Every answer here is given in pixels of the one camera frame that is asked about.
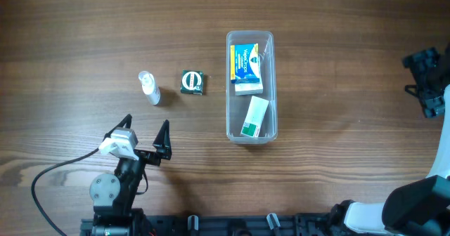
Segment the dark green square box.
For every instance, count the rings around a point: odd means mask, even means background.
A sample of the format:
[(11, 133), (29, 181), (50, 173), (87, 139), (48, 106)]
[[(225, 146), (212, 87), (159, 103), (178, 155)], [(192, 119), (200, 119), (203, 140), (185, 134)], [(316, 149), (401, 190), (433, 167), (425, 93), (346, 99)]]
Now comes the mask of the dark green square box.
[(185, 94), (202, 95), (203, 94), (203, 72), (184, 70), (181, 78), (180, 92)]

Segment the white spray bottle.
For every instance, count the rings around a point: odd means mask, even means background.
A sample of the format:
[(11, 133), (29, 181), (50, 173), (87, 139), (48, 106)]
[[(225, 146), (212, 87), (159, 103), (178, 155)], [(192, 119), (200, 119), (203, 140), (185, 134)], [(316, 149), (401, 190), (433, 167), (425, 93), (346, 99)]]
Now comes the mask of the white spray bottle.
[(148, 71), (142, 71), (139, 73), (139, 81), (148, 101), (152, 105), (157, 105), (160, 102), (161, 93), (154, 76)]

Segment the white medicine box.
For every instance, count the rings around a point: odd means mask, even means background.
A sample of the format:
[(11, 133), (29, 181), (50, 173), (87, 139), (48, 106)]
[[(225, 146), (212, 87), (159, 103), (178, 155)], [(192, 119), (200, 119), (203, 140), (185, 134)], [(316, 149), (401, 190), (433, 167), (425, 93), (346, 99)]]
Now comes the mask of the white medicine box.
[(262, 82), (234, 84), (234, 86), (237, 96), (260, 94), (264, 90)]

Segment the blue VapoDrops lozenge box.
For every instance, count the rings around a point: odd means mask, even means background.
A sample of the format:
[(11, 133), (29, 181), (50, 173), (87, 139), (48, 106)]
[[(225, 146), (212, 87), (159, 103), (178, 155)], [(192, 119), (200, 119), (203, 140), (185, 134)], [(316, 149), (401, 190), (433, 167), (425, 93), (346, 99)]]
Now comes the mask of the blue VapoDrops lozenge box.
[(259, 44), (230, 46), (230, 80), (232, 84), (260, 82)]

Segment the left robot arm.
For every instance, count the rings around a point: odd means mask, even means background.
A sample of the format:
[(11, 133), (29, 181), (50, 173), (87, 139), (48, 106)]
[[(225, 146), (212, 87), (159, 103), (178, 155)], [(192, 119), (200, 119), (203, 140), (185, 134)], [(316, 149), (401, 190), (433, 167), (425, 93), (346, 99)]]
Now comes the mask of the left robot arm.
[(113, 173), (103, 173), (91, 183), (89, 194), (93, 200), (94, 220), (92, 235), (155, 235), (155, 231), (141, 208), (134, 208), (135, 197), (142, 180), (147, 180), (145, 168), (159, 166), (170, 160), (172, 146), (169, 121), (166, 119), (153, 141), (153, 151), (140, 150), (133, 129), (131, 115), (127, 115), (115, 128), (106, 133), (98, 150), (113, 155), (119, 161)]

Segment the white green Panadol box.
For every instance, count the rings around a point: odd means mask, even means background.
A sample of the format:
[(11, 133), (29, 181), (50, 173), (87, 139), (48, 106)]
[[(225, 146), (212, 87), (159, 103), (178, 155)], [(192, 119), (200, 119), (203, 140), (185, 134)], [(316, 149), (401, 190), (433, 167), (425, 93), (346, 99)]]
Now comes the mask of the white green Panadol box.
[(252, 96), (249, 108), (243, 122), (240, 134), (251, 138), (257, 138), (261, 131), (264, 115), (268, 108), (269, 101), (257, 96)]

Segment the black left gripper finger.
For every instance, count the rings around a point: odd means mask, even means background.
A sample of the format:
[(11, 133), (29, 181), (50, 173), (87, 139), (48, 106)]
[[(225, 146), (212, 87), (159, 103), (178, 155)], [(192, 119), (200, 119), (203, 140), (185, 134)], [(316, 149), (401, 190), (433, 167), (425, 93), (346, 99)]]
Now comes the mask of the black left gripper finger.
[(131, 122), (132, 122), (132, 116), (130, 114), (127, 114), (119, 124), (117, 124), (115, 127), (113, 127), (111, 130), (109, 130), (109, 132), (107, 132), (104, 135), (103, 139), (111, 137), (111, 134), (113, 133), (113, 131), (119, 127), (129, 129), (131, 127)]
[(172, 146), (169, 136), (169, 121), (167, 119), (163, 122), (153, 142), (153, 147), (156, 149), (155, 152), (162, 159), (170, 160), (172, 158)]

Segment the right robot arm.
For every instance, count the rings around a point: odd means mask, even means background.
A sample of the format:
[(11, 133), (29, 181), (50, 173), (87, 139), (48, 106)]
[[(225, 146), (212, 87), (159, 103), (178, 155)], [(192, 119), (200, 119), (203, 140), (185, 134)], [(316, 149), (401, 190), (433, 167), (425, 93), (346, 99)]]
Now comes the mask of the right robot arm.
[(449, 234), (449, 52), (435, 48), (402, 60), (414, 84), (404, 90), (415, 97), (427, 118), (443, 116), (437, 154), (428, 175), (393, 190), (382, 203), (348, 200), (333, 207), (326, 225), (348, 235)]

